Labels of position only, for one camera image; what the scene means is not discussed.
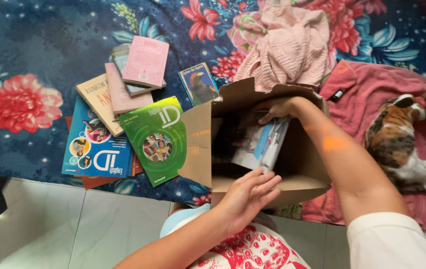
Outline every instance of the white shirt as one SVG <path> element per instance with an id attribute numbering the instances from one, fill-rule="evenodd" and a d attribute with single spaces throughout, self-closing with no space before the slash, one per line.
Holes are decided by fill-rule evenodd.
<path id="1" fill-rule="evenodd" d="M 399 213 L 360 216 L 347 229 L 351 269 L 425 269 L 426 238 L 419 224 Z"/>
<path id="2" fill-rule="evenodd" d="M 426 238 L 419 224 L 408 216 L 392 212 L 360 216 L 349 225 L 347 239 L 351 269 L 426 269 Z M 281 235 L 250 223 L 188 268 L 310 267 Z"/>

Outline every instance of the book cover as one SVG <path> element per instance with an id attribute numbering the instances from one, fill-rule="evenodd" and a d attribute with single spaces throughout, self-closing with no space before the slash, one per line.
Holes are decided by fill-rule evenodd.
<path id="1" fill-rule="evenodd" d="M 122 79 L 161 88 L 169 47 L 168 43 L 156 39 L 134 36 Z"/>
<path id="2" fill-rule="evenodd" d="M 72 116 L 66 116 L 65 123 L 66 123 L 67 130 L 70 132 L 70 126 L 72 124 Z M 138 160 L 138 157 L 136 156 L 135 152 L 133 153 L 131 168 L 132 168 L 132 173 L 130 174 L 130 176 L 132 177 L 138 173 L 143 172 L 143 167 L 140 164 L 140 161 Z M 78 176 L 78 175 L 74 175 L 74 177 L 82 178 L 83 187 L 86 190 L 121 179 L 116 177 L 97 177 L 97 176 Z"/>
<path id="3" fill-rule="evenodd" d="M 119 117 L 133 150 L 156 187 L 178 175 L 186 159 L 186 130 L 176 97 Z"/>
<path id="4" fill-rule="evenodd" d="M 78 84 L 77 91 L 114 136 L 123 133 L 122 126 L 114 115 L 106 74 Z"/>
<path id="5" fill-rule="evenodd" d="M 206 63 L 180 71 L 178 75 L 193 106 L 201 105 L 220 96 Z"/>
<path id="6" fill-rule="evenodd" d="M 124 178 L 130 173 L 132 157 L 126 135 L 114 137 L 88 104 L 77 97 L 62 174 Z"/>
<path id="7" fill-rule="evenodd" d="M 125 70 L 126 61 L 128 59 L 128 53 L 130 52 L 131 44 L 123 44 L 117 47 L 114 47 L 110 51 L 110 55 L 112 56 L 111 61 L 117 66 L 118 72 L 120 76 L 123 76 L 123 71 Z M 138 94 L 145 93 L 147 94 L 149 91 L 154 89 L 160 89 L 159 87 L 150 87 L 140 84 L 128 83 L 125 82 L 126 90 L 130 94 L 130 96 L 135 96 Z M 162 88 L 167 86 L 167 82 L 163 79 Z"/>
<path id="8" fill-rule="evenodd" d="M 153 103 L 150 92 L 130 96 L 114 63 L 105 64 L 105 70 L 114 114 L 124 114 Z"/>
<path id="9" fill-rule="evenodd" d="M 277 160 L 290 116 L 274 118 L 265 125 L 258 120 L 267 112 L 232 113 L 223 118 L 212 154 L 249 169 L 272 170 Z"/>

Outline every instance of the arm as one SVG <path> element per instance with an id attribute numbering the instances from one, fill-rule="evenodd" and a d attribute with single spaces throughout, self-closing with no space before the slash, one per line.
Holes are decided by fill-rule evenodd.
<path id="1" fill-rule="evenodd" d="M 139 249 L 120 262 L 123 268 L 186 268 L 229 235 L 240 232 L 280 191 L 280 176 L 253 170 L 237 179 L 222 201 L 173 233 Z"/>
<path id="2" fill-rule="evenodd" d="M 334 183 L 346 225 L 373 212 L 410 215 L 402 196 L 369 153 L 309 100 L 274 99 L 256 109 L 270 109 L 260 124 L 288 114 L 300 120 Z"/>

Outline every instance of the cardboard box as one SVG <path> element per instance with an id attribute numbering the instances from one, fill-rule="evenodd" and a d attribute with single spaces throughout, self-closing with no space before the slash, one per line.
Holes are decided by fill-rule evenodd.
<path id="1" fill-rule="evenodd" d="M 235 164 L 211 164 L 211 118 L 233 111 L 248 110 L 271 98 L 302 96 L 311 100 L 329 116 L 327 102 L 313 89 L 278 84 L 269 93 L 254 90 L 254 77 L 242 79 L 220 88 L 222 101 L 204 103 L 181 116 L 186 127 L 186 160 L 178 173 L 212 188 L 212 206 L 216 205 L 237 178 L 248 171 Z M 319 153 L 298 119 L 292 119 L 274 167 L 283 180 L 281 194 L 265 208 L 275 208 L 322 195 L 330 188 Z"/>

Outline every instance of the white tile floor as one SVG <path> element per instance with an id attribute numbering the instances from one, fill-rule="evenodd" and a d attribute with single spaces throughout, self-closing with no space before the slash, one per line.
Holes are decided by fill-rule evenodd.
<path id="1" fill-rule="evenodd" d="M 107 269 L 158 238 L 169 202 L 27 180 L 4 190 L 0 269 Z M 273 217 L 313 269 L 349 268 L 342 226 Z"/>

